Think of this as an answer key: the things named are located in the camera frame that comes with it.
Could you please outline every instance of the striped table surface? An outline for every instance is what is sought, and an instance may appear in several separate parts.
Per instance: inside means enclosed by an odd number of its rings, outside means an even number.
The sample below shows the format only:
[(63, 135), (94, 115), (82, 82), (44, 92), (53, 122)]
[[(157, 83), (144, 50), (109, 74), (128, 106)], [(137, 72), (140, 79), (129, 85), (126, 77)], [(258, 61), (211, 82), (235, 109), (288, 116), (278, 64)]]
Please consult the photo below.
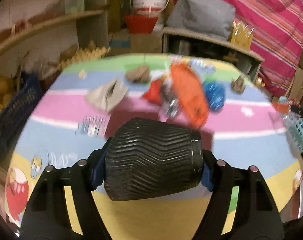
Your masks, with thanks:
[[(151, 75), (157, 77), (169, 71), (172, 60), (167, 55), (128, 54), (73, 64), (63, 71), (29, 118), (10, 164), (6, 186), (10, 190), (6, 191), (5, 206), (16, 224), (20, 225), (26, 202), (48, 164), (62, 168), (86, 159), (132, 117), (161, 120), (159, 106), (141, 98), (149, 84), (130, 84), (124, 74), (145, 63), (149, 65)], [(231, 91), (230, 81), (240, 75), (232, 64), (209, 59), (198, 59), (198, 63), (213, 65), (215, 72), (210, 78), (224, 84), (226, 90), (223, 109), (210, 112), (208, 121), (199, 129), (203, 147), (233, 167), (247, 169), (256, 165), (281, 210), (293, 194), (299, 163), (291, 152), (279, 114), (249, 80), (245, 81), (242, 95)], [(201, 79), (209, 75), (202, 72), (202, 67), (195, 68)], [(82, 70), (87, 75), (84, 79), (78, 77)], [(128, 86), (126, 97), (111, 114), (91, 108), (84, 95), (115, 79), (121, 79)], [(174, 123), (189, 126), (183, 113), (174, 119)], [(208, 205), (210, 193), (200, 184), (160, 198), (112, 202), (100, 186), (93, 197), (113, 239), (191, 239)], [(72, 228), (81, 233), (68, 188), (66, 203)], [(225, 230), (230, 228), (236, 203), (235, 188)]]

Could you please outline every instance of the black ridged cylinder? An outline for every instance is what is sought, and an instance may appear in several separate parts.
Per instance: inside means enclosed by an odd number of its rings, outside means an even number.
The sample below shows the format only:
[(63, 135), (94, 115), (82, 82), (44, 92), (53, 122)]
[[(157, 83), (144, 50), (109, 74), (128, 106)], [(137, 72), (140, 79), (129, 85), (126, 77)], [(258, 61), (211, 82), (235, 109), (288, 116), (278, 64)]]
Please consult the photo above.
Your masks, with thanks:
[(106, 151), (104, 187), (114, 201), (174, 194), (197, 186), (202, 176), (200, 133), (179, 125), (131, 119)]

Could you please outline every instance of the silver screw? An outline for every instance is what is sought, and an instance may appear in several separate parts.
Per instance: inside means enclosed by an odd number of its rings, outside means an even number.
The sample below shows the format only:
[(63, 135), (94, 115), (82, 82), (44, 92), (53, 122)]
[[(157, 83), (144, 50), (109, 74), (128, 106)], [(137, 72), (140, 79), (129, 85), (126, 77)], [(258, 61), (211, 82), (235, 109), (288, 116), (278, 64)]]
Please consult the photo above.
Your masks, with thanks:
[(221, 167), (223, 167), (223, 166), (226, 165), (225, 161), (223, 161), (223, 160), (218, 160), (218, 161), (217, 161), (217, 164), (218, 164), (219, 166), (221, 166)]
[(45, 171), (47, 172), (50, 172), (53, 170), (53, 166), (52, 165), (48, 165), (46, 168), (45, 168)]
[(252, 172), (257, 172), (258, 171), (258, 168), (256, 166), (250, 166), (250, 170)]
[(85, 166), (86, 164), (87, 164), (87, 160), (85, 160), (85, 159), (82, 159), (82, 160), (78, 161), (79, 166)]

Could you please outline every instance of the dark blue basket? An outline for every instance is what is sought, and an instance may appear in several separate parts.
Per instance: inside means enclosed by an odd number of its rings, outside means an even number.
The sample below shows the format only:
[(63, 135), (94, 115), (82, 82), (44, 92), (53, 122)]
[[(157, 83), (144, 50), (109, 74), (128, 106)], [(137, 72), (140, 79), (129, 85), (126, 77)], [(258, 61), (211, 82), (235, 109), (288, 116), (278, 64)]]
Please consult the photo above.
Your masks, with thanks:
[(20, 122), (26, 120), (43, 96), (35, 73), (21, 73), (21, 90), (0, 113), (0, 152), (7, 151), (8, 140)]

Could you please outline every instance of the bucket handle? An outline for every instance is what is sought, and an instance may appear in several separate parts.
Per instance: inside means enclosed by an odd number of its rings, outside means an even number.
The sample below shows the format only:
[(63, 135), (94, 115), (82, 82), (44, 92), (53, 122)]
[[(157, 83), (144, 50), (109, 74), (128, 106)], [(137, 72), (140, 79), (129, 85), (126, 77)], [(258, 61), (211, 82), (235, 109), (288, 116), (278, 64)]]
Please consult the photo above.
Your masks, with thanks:
[[(160, 10), (157, 11), (157, 12), (162, 12), (163, 10), (165, 10), (165, 8), (167, 7), (168, 3), (169, 3), (169, 0), (167, 0), (167, 3), (166, 3), (166, 5), (164, 6), (164, 8), (160, 9)], [(129, 0), (129, 7), (130, 7), (131, 10), (133, 9), (132, 0)]]

